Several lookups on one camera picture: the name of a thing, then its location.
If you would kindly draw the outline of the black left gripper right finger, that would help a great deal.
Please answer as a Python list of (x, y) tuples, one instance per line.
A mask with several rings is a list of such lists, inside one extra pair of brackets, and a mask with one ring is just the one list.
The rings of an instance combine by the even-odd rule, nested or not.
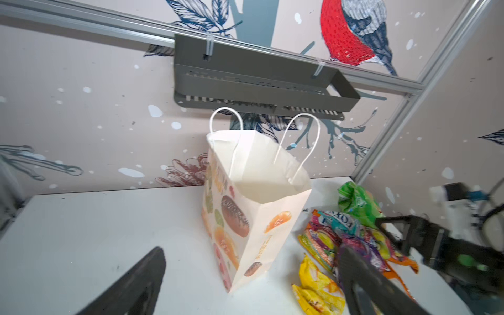
[(354, 249), (339, 248), (337, 269), (350, 314), (428, 313)]

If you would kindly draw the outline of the yellow snack packet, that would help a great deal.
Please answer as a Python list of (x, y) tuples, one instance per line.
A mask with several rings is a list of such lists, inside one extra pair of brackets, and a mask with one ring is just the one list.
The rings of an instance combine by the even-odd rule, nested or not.
[(304, 314), (342, 314), (346, 300), (339, 286), (308, 257), (299, 267), (300, 286), (292, 284), (296, 301)]

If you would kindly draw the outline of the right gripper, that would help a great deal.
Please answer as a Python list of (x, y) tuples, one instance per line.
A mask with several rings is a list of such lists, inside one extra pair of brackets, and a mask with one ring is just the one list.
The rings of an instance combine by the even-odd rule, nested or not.
[(434, 270), (459, 282), (489, 293), (503, 293), (503, 254), (464, 239), (450, 237), (450, 231), (414, 216), (379, 217), (375, 226), (405, 256), (412, 250)]

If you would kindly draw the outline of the purple snack packet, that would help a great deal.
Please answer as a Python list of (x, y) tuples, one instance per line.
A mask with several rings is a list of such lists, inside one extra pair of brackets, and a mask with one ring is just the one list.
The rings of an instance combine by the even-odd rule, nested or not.
[(361, 257), (363, 257), (367, 262), (374, 266), (380, 272), (388, 272), (390, 270), (389, 266), (385, 260), (381, 257), (378, 250), (373, 246), (369, 245), (367, 242), (359, 239), (356, 236), (349, 234), (343, 234), (341, 236), (342, 245), (353, 249)]

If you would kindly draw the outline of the teal snack packet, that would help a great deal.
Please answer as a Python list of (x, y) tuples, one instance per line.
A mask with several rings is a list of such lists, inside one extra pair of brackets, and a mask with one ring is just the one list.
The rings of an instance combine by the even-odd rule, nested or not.
[(355, 235), (362, 225), (351, 215), (338, 211), (319, 211), (319, 223), (331, 228), (336, 234)]

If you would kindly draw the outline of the green snack packet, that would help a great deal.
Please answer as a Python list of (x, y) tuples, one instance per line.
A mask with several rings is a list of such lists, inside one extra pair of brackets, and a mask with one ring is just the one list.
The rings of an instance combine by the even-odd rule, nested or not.
[(352, 181), (343, 184), (339, 190), (339, 209), (353, 216), (362, 225), (377, 229), (375, 220), (384, 217), (379, 204), (363, 187)]

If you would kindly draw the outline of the printed paper bag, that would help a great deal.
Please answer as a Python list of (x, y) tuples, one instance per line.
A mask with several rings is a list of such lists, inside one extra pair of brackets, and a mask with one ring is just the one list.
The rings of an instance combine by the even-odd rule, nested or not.
[(312, 192), (308, 157), (238, 122), (209, 129), (202, 209), (227, 293), (269, 270)]

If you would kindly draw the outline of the orange Fox's candy packet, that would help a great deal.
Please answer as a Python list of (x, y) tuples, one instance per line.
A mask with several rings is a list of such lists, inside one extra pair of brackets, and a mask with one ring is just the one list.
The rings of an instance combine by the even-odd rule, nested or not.
[(411, 300), (416, 301), (416, 299), (411, 294), (408, 287), (405, 285), (404, 281), (397, 274), (397, 272), (385, 262), (385, 270), (382, 272), (382, 275), (388, 280), (390, 280), (394, 285), (396, 285), (403, 293), (405, 293)]

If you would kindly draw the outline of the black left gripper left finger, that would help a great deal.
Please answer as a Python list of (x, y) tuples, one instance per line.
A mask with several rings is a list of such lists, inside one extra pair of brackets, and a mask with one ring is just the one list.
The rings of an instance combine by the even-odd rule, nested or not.
[(155, 247), (78, 314), (153, 314), (165, 269), (164, 251)]

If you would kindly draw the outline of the Fox's fruits candy packet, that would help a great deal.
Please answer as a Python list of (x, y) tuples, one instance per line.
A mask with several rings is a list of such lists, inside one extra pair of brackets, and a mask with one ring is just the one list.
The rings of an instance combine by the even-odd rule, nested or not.
[(318, 210), (313, 210), (311, 218), (302, 234), (297, 237), (306, 251), (328, 272), (337, 266), (337, 253), (342, 244), (327, 220)]

